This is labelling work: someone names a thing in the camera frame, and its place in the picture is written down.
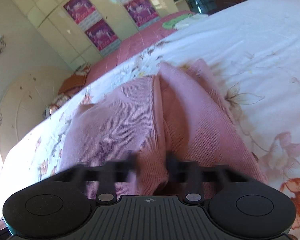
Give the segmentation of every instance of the pink garment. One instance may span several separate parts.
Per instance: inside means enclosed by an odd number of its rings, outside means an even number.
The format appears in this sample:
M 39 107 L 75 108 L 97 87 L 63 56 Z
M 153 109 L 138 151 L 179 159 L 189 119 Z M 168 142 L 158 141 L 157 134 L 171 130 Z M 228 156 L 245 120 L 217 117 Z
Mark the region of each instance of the pink garment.
M 118 196 L 153 195 L 165 185 L 167 150 L 201 166 L 226 163 L 264 181 L 203 60 L 186 72 L 161 63 L 157 76 L 135 79 L 95 105 L 80 106 L 66 136 L 61 170 L 125 159 L 129 150 L 138 156 L 138 175 L 117 183 Z M 86 195 L 95 198 L 96 189 L 97 183 L 88 183 Z
M 159 21 L 151 24 L 149 27 L 146 27 L 135 35 L 125 39 L 115 52 L 111 53 L 109 56 L 105 57 L 91 67 L 91 71 L 87 76 L 86 85 L 89 85 L 108 71 L 112 70 L 134 55 L 142 52 L 144 49 L 155 44 L 157 41 L 160 41 L 174 33 L 176 30 L 164 29 L 162 24 L 186 13 L 194 14 L 190 11 L 182 11 L 170 14 L 161 18 Z

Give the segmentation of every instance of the bed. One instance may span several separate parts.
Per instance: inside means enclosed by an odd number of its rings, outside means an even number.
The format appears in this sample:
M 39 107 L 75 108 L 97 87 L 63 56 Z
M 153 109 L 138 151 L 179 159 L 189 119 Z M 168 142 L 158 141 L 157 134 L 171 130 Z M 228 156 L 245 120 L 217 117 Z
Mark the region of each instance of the bed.
M 0 177 L 0 217 L 11 194 L 58 172 L 78 105 L 96 103 L 120 84 L 156 74 L 161 61 L 187 68 L 199 58 L 210 66 L 269 185 L 295 203 L 290 234 L 300 239 L 300 0 L 249 0 L 230 7 L 91 82 L 9 152 Z

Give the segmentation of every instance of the purple poster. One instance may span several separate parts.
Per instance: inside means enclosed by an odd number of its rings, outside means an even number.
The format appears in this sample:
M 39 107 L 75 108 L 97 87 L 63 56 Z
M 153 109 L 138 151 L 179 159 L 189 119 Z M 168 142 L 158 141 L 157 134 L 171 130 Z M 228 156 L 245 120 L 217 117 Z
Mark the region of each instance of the purple poster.
M 96 11 L 89 0 L 70 0 L 64 5 L 64 8 L 77 24 Z
M 138 27 L 159 17 L 149 0 L 132 0 L 124 4 L 124 7 L 127 9 Z
M 110 26 L 102 19 L 86 31 L 93 44 L 102 51 L 118 39 Z

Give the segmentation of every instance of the folded pink clothing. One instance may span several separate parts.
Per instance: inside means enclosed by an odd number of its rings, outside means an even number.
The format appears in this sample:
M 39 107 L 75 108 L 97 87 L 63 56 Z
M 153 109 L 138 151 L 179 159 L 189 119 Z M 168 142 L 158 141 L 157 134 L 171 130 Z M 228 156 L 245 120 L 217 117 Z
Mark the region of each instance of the folded pink clothing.
M 137 155 L 138 172 L 117 183 L 120 195 L 153 195 L 168 181 L 166 151 L 201 166 L 225 163 L 264 181 L 203 60 L 186 72 L 167 63 L 156 76 L 121 85 L 95 105 L 80 106 L 66 136 L 61 170 L 78 163 L 101 166 Z M 86 195 L 95 198 L 98 184 Z

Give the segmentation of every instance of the black mechanical device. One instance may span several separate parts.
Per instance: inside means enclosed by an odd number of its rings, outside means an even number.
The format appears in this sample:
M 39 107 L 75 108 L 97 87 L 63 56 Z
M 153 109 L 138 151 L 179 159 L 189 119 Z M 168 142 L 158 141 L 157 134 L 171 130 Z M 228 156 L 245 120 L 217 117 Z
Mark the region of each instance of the black mechanical device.
M 102 167 L 78 165 L 13 194 L 3 206 L 11 240 L 289 240 L 292 201 L 225 165 L 200 167 L 168 154 L 169 181 L 181 183 L 180 196 L 117 199 L 115 182 L 125 182 L 135 163 L 130 155 Z M 99 181 L 95 200 L 84 195 L 86 181 Z M 213 198 L 204 198 L 202 182 L 215 185 Z

